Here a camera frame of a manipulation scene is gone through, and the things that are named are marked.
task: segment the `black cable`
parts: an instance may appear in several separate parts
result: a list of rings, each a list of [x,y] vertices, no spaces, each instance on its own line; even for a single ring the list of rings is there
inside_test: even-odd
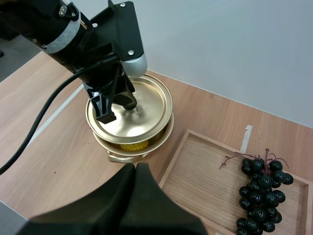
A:
[[[71,76],[69,79],[67,79],[65,82],[63,82],[53,93],[52,95],[49,97],[49,99],[46,101],[45,105],[43,106],[43,108],[40,110],[38,116],[36,117],[32,127],[30,128],[25,140],[23,141],[23,143],[21,144],[21,146],[19,147],[19,149],[16,151],[16,153],[13,155],[13,157],[3,166],[0,168],[0,175],[2,175],[4,172],[6,172],[12,165],[13,163],[19,158],[19,156],[23,153],[23,151],[26,149],[28,143],[30,142],[31,138],[33,137],[41,119],[43,118],[43,116],[45,115],[47,109],[49,108],[50,104],[52,103],[52,101],[54,100],[54,98],[60,93],[61,90],[63,90],[64,87],[66,87],[69,83],[71,83],[72,81],[74,81],[76,78],[78,78],[80,75],[98,67],[99,65],[102,64],[106,64],[106,63],[112,63],[114,61],[117,60],[117,57],[115,55],[110,56],[109,58],[106,58],[102,61],[99,61],[97,63],[95,63],[92,66],[89,66],[85,69],[82,69],[80,71],[78,71],[76,74],[74,74],[73,76]]]

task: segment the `gray floor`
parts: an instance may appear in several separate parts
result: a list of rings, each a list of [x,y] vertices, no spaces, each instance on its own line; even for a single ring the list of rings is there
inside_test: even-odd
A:
[[[40,52],[40,49],[22,36],[11,41],[0,39],[0,50],[4,52],[4,56],[0,58],[0,82]]]
[[[0,202],[0,235],[14,235],[26,223],[26,219]]]

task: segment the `white wall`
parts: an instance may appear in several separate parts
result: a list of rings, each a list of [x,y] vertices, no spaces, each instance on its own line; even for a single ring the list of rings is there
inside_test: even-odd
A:
[[[133,2],[149,70],[313,128],[312,0]]]

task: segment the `wooden table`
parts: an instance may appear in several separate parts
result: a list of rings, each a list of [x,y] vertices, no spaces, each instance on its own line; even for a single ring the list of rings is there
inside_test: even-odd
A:
[[[268,147],[289,163],[291,173],[313,181],[312,129],[174,79],[149,74],[168,87],[175,113],[170,138],[145,159],[157,182],[186,129],[240,149],[247,125],[253,126],[247,153],[263,156]],[[0,83],[1,165],[21,144],[48,96],[69,76],[70,72],[40,53]],[[44,121],[80,85],[77,80],[66,87]],[[83,197],[122,167],[109,162],[105,150],[96,142],[85,117],[87,100],[81,90],[0,176],[0,200],[26,218]]]

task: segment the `metal bolt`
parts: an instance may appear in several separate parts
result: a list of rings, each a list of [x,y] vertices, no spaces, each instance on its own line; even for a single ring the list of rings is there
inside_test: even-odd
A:
[[[62,5],[60,10],[59,10],[59,16],[64,17],[66,12],[67,12],[67,6]]]

